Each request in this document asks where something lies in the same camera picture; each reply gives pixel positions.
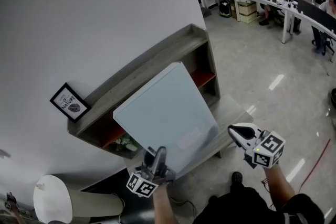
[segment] shoe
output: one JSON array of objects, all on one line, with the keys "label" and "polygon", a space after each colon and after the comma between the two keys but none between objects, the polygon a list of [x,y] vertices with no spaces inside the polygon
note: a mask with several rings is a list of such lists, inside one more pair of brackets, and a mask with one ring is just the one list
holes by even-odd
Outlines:
[{"label": "shoe", "polygon": [[262,20],[261,22],[259,22],[259,25],[262,25],[262,26],[269,25],[268,19]]},{"label": "shoe", "polygon": [[316,48],[315,49],[315,53],[317,53],[317,54],[322,53],[322,55],[326,55],[326,53],[325,53],[325,47],[324,46],[320,46],[319,48]]},{"label": "shoe", "polygon": [[236,183],[243,183],[243,175],[240,172],[233,172],[231,176],[231,185],[234,185]]}]

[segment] white panel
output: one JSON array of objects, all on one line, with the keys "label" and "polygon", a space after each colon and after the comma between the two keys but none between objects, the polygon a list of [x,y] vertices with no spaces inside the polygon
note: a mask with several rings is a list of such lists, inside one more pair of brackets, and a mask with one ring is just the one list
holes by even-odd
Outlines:
[{"label": "white panel", "polygon": [[167,148],[166,164],[181,171],[219,133],[182,63],[173,63],[118,107],[113,118],[144,148]]}]

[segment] cardboard box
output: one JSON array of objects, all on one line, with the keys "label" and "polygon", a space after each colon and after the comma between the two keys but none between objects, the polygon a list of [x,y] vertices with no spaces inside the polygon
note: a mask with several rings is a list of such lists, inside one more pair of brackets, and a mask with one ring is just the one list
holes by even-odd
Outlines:
[{"label": "cardboard box", "polygon": [[236,10],[235,0],[230,0],[231,11]]},{"label": "cardboard box", "polygon": [[257,4],[254,3],[252,5],[248,5],[248,6],[241,6],[239,5],[239,13],[243,14],[243,15],[250,15],[254,12],[257,11]]},{"label": "cardboard box", "polygon": [[237,13],[235,10],[232,10],[232,18],[237,19]]},{"label": "cardboard box", "polygon": [[250,22],[254,21],[258,17],[257,12],[251,13],[250,15],[240,15],[240,21],[244,22],[245,24],[249,24]]},{"label": "cardboard box", "polygon": [[249,5],[256,3],[255,1],[252,1],[252,0],[237,0],[237,1],[238,1],[238,5],[240,6],[249,6]]}]

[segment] wall shelf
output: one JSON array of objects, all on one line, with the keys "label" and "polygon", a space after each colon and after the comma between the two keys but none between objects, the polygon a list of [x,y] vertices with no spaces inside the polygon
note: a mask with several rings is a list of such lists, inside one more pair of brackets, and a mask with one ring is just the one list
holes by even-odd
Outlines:
[{"label": "wall shelf", "polygon": [[116,122],[112,121],[104,131],[102,131],[99,141],[102,148],[106,148],[109,144],[125,134],[125,130]]},{"label": "wall shelf", "polygon": [[77,123],[68,120],[68,132],[83,141],[124,158],[134,158],[137,150],[117,151],[116,139],[126,132],[113,119],[113,111],[139,88],[173,62],[181,61],[206,103],[220,98],[212,49],[206,30],[188,25],[159,42],[119,70],[85,101],[91,110]]},{"label": "wall shelf", "polygon": [[211,79],[213,79],[216,76],[216,74],[202,70],[195,70],[190,74],[190,76],[193,79],[196,86],[200,88],[204,86],[207,82],[209,82]]}]

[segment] framed picture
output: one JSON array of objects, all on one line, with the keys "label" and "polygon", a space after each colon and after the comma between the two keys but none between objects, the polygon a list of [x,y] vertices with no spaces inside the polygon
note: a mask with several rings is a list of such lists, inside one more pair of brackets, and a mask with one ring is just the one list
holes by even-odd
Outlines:
[{"label": "framed picture", "polygon": [[55,93],[50,101],[73,122],[77,122],[91,109],[67,83]]}]

